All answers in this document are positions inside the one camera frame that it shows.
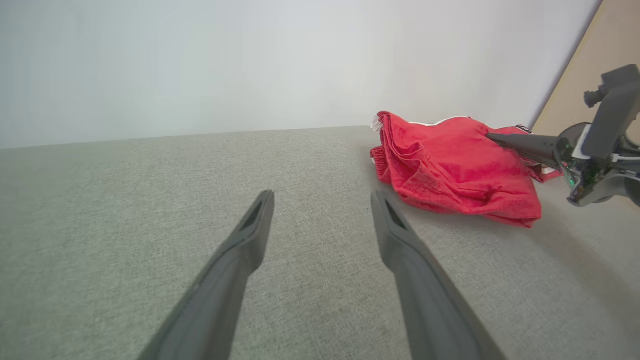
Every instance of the white wall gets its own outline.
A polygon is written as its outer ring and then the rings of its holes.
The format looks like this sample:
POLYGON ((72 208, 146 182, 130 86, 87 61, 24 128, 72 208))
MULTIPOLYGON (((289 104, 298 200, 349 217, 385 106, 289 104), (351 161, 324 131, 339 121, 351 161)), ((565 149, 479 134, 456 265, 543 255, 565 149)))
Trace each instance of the white wall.
POLYGON ((596 2, 0 0, 0 148, 379 110, 527 124, 596 2))

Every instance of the red fabric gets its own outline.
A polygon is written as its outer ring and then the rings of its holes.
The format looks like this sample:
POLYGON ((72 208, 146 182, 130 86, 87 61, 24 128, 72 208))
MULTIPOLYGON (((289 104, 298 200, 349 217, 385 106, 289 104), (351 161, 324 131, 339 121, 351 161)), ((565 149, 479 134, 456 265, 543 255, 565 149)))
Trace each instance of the red fabric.
MULTIPOLYGON (((497 134, 530 134, 527 131, 524 131, 523 129, 520 129, 519 127, 516 127, 516 126, 502 127, 500 129, 492 130, 491 132, 497 133, 497 134)), ((529 171, 529 176, 534 178, 539 183, 545 183, 555 177, 562 176, 562 173, 558 170, 554 170, 553 172, 549 172, 545 174, 545 171, 543 171, 543 169, 545 168, 544 165, 541 165, 535 161, 531 161, 527 158, 521 157, 520 159, 527 166, 527 171, 529 171)))
POLYGON ((386 111, 378 116, 382 146, 371 149, 378 179, 407 204, 521 227, 541 217, 526 167, 515 151, 485 137, 486 125, 469 117, 423 126, 386 111))

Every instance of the gray fabric surface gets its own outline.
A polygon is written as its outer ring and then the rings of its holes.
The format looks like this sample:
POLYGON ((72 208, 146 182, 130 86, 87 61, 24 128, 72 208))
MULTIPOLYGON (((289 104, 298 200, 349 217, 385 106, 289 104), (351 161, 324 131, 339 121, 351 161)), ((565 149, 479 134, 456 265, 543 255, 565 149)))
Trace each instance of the gray fabric surface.
MULTIPOLYGON (((276 193, 232 359, 409 359, 369 194, 366 127, 0 151, 0 359, 134 359, 255 196, 276 193)), ((638 212, 404 214, 512 359, 635 359, 638 212)))

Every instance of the wooden panel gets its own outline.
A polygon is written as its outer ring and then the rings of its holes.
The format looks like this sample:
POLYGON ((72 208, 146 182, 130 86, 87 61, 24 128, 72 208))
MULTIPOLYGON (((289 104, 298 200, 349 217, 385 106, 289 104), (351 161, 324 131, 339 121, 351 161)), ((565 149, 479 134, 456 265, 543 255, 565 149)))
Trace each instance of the wooden panel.
MULTIPOLYGON (((571 125, 593 121, 598 106, 589 109, 582 96, 598 88, 602 73, 630 63, 640 65, 639 20, 639 0, 603 1, 536 121, 535 133, 558 135, 571 125)), ((634 121, 628 135, 640 141, 640 121, 634 121)))

